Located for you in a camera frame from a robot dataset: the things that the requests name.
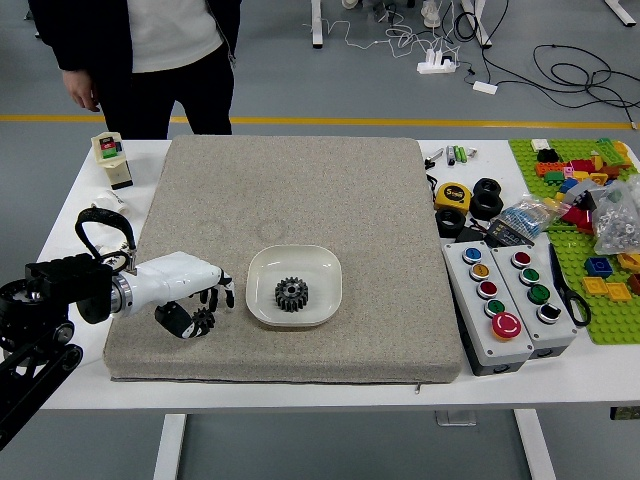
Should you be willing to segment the person's right hand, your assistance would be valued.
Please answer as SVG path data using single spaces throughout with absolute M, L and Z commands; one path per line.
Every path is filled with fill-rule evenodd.
M 97 85 L 86 70 L 62 71 L 63 84 L 70 98 L 82 109 L 100 111 Z

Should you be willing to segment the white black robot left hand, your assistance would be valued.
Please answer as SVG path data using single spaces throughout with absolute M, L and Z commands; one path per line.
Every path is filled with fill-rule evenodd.
M 169 333 L 188 339 L 204 336 L 214 327 L 218 293 L 226 306 L 235 306 L 231 276 L 215 265 L 185 252 L 146 261 L 134 274 L 121 272 L 112 280 L 111 313 L 128 317 L 154 305 L 154 318 Z

